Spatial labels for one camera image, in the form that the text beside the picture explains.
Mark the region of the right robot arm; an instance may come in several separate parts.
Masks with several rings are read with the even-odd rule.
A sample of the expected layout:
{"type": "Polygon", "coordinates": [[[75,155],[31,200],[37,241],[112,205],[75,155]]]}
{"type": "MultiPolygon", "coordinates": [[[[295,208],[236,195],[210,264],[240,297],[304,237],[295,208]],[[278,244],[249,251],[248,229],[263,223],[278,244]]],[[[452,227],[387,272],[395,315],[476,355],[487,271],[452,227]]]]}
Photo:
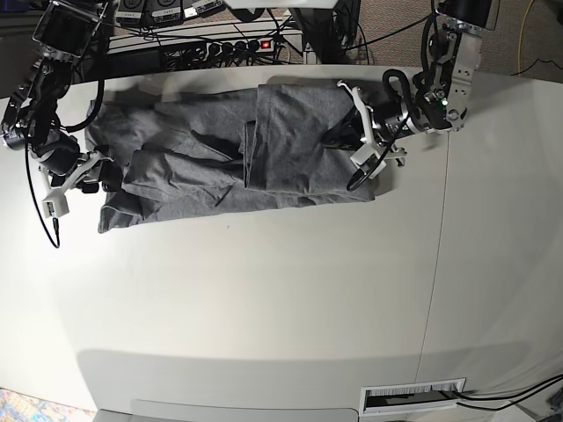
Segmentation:
{"type": "Polygon", "coordinates": [[[83,193],[114,192],[122,172],[107,146],[81,151],[75,134],[89,127],[101,109],[108,73],[111,13],[109,1],[51,1],[33,32],[38,60],[10,95],[1,121],[7,148],[24,149],[47,170],[48,185],[71,186],[83,193]],[[76,77],[97,84],[87,117],[74,125],[61,122],[58,102],[76,77]]]}

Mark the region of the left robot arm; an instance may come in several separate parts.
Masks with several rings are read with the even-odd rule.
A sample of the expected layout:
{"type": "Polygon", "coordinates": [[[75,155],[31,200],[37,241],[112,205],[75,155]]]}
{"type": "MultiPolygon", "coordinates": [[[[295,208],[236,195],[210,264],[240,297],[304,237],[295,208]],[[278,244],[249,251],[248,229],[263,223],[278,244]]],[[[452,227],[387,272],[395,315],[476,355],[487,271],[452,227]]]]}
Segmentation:
{"type": "Polygon", "coordinates": [[[368,119],[353,108],[325,133],[323,146],[357,151],[370,136],[388,147],[418,133],[463,128],[482,35],[495,28],[490,14],[499,9],[492,1],[433,1],[421,34],[421,71],[409,77],[386,69],[381,85],[387,100],[375,105],[360,98],[368,119]]]}

